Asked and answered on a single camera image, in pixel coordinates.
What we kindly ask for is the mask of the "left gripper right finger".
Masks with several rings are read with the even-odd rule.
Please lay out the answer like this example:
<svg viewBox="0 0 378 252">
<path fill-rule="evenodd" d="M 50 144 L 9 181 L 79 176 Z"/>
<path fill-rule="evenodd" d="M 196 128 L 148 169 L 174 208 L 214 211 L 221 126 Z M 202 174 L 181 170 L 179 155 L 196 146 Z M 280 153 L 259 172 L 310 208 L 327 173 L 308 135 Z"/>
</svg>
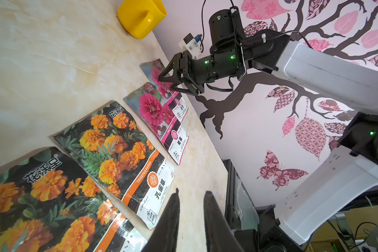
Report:
<svg viewBox="0 0 378 252">
<path fill-rule="evenodd" d="M 211 191 L 203 199 L 206 249 L 208 252 L 243 252 Z"/>
</svg>

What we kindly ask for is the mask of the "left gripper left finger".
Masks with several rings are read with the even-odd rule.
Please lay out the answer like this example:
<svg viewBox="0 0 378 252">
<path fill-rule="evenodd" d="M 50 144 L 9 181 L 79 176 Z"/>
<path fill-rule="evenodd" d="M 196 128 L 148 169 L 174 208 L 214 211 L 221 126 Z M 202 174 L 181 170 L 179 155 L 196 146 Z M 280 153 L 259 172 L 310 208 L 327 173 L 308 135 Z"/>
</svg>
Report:
<svg viewBox="0 0 378 252">
<path fill-rule="evenodd" d="M 179 189 L 176 189 L 142 252 L 176 252 L 180 220 Z"/>
</svg>

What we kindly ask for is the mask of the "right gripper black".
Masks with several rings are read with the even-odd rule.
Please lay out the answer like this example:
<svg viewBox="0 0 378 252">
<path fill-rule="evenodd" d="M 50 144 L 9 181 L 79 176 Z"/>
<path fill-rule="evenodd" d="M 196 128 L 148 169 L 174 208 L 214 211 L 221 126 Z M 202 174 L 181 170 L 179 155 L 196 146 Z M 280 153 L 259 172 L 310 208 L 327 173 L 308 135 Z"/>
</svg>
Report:
<svg viewBox="0 0 378 252">
<path fill-rule="evenodd" d="M 241 39 L 245 37 L 239 9 L 218 11 L 209 20 L 212 46 L 210 54 L 193 60 L 188 51 L 177 53 L 159 74 L 158 81 L 172 84 L 171 91 L 198 96 L 205 87 L 232 92 L 232 78 L 245 74 Z"/>
</svg>

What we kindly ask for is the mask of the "hollyhock seed packet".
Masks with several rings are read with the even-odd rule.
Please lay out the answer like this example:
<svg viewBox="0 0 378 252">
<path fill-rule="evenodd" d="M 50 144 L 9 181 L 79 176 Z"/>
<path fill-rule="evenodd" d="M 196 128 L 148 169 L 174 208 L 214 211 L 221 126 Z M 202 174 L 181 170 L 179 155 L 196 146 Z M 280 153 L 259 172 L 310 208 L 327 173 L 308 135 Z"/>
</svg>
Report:
<svg viewBox="0 0 378 252">
<path fill-rule="evenodd" d="M 160 94 L 161 104 L 167 104 L 174 115 L 177 117 L 178 121 L 182 122 L 186 117 L 189 108 L 182 94 L 177 91 L 172 91 L 172 83 L 158 80 L 161 72 L 165 70 L 165 66 L 162 63 L 161 59 L 141 63 L 140 68 L 147 76 L 149 82 L 155 86 L 157 92 Z"/>
<path fill-rule="evenodd" d="M 180 165 L 189 136 L 155 85 L 145 83 L 123 99 L 157 136 Z"/>
</svg>

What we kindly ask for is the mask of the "hollyhock seed packet front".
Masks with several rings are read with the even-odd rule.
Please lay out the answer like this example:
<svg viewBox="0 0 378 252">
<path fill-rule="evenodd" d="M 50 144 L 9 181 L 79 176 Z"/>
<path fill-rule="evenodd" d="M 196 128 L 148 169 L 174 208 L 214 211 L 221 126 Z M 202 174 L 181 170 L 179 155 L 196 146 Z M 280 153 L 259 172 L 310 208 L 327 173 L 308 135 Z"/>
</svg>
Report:
<svg viewBox="0 0 378 252">
<path fill-rule="evenodd" d="M 155 85 L 145 83 L 123 99 L 157 136 L 180 165 L 189 136 Z"/>
</svg>

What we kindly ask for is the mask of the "marigold seed packet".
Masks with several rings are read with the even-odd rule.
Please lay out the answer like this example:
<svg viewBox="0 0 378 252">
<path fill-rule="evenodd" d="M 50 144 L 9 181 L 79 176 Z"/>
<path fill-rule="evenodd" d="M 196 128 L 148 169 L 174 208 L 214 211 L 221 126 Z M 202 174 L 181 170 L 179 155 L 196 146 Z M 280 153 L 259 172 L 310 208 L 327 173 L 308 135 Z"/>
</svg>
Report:
<svg viewBox="0 0 378 252">
<path fill-rule="evenodd" d="M 133 116 L 113 102 L 54 135 L 57 144 L 99 185 L 155 229 L 174 166 Z"/>
<path fill-rule="evenodd" d="M 146 243 L 55 147 L 0 173 L 0 252 L 139 252 Z"/>
</svg>

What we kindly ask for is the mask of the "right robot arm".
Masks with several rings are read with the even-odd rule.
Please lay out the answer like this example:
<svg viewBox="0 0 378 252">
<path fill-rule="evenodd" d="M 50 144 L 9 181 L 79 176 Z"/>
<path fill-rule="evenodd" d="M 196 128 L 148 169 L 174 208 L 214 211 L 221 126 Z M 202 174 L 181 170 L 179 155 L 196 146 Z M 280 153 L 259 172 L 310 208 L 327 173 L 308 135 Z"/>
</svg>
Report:
<svg viewBox="0 0 378 252">
<path fill-rule="evenodd" d="M 303 244 L 378 185 L 378 4 L 243 1 L 203 30 L 159 79 L 204 106 L 254 205 Z"/>
</svg>

